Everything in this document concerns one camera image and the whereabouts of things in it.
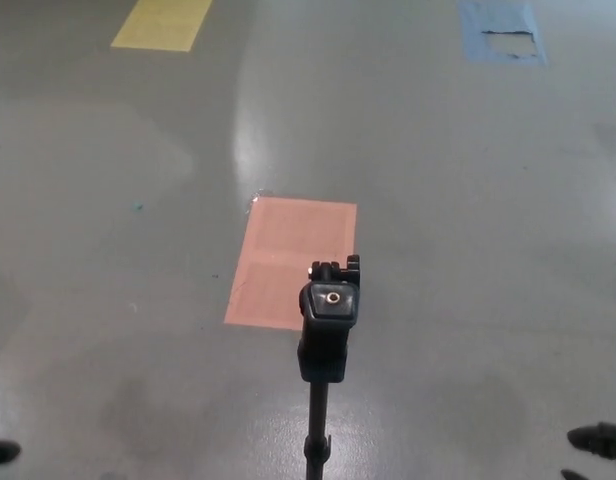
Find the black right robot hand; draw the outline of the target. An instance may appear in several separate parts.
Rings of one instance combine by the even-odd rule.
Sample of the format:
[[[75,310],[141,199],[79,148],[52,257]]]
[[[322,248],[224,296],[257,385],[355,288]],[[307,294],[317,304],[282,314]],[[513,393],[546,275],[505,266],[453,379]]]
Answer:
[[[578,451],[616,461],[616,424],[599,422],[567,432],[567,439]]]

